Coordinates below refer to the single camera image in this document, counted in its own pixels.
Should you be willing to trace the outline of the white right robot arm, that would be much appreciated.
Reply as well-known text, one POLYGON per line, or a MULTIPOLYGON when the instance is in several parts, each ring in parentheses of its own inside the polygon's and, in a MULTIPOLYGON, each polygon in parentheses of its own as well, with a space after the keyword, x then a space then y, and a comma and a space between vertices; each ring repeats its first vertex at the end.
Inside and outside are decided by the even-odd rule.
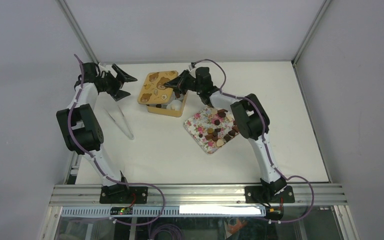
POLYGON ((236 127, 250 143, 260 169, 262 192, 259 197, 274 203, 282 196, 287 181, 278 169, 270 145, 270 119, 255 94, 236 96, 224 92, 213 83, 208 67, 184 70, 164 86, 182 94, 195 92, 203 104, 232 113, 236 127))

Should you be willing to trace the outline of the silver metal tongs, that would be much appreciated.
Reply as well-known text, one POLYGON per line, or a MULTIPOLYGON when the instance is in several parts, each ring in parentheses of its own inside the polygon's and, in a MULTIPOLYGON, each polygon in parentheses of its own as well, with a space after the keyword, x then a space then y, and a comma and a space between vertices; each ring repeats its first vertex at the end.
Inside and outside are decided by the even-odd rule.
POLYGON ((134 134, 133 131, 129 125, 129 122, 123 113, 122 109, 117 105, 117 109, 111 108, 104 110, 106 111, 107 115, 111 118, 111 120, 114 122, 114 124, 121 130, 121 132, 129 139, 134 140, 134 134))

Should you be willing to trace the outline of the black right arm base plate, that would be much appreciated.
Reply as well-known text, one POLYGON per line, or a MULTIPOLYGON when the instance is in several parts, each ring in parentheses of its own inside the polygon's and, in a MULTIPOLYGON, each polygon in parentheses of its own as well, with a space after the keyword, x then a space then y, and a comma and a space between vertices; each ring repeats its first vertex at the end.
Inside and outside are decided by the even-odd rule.
POLYGON ((268 190, 265 190, 263 186, 245 186, 244 187, 245 202, 247 204, 280 204, 280 203, 295 203, 295 195, 293 188, 287 185, 283 190, 271 196, 268 190))

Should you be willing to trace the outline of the silver tin lid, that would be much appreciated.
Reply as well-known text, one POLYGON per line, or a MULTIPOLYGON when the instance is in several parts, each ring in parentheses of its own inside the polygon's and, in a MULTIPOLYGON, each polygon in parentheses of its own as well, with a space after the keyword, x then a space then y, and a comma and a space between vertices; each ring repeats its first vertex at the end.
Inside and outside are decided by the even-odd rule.
POLYGON ((165 83, 178 77, 175 70, 149 73, 139 92, 137 102, 140 105, 166 104, 173 93, 173 89, 166 87, 165 83))

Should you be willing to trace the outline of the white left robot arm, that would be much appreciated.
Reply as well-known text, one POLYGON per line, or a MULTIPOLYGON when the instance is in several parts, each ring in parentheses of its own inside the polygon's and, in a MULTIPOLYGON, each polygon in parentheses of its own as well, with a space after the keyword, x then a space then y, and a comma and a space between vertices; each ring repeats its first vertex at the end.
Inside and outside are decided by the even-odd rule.
POLYGON ((67 108, 56 112, 56 118, 68 150, 83 155, 102 178, 102 195, 125 203, 131 196, 123 173, 116 170, 104 148, 104 132, 94 113, 99 94, 106 93, 117 102, 130 96, 122 87, 136 82, 116 64, 115 73, 103 70, 95 62, 79 62, 80 75, 74 85, 75 94, 67 108))

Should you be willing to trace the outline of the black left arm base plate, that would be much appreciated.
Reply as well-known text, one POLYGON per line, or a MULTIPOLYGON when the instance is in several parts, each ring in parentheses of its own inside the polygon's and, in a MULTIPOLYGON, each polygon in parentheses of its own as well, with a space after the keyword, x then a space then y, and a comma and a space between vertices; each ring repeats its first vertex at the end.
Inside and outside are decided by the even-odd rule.
POLYGON ((103 186, 99 197, 100 204, 146 204, 148 187, 115 184, 103 186))

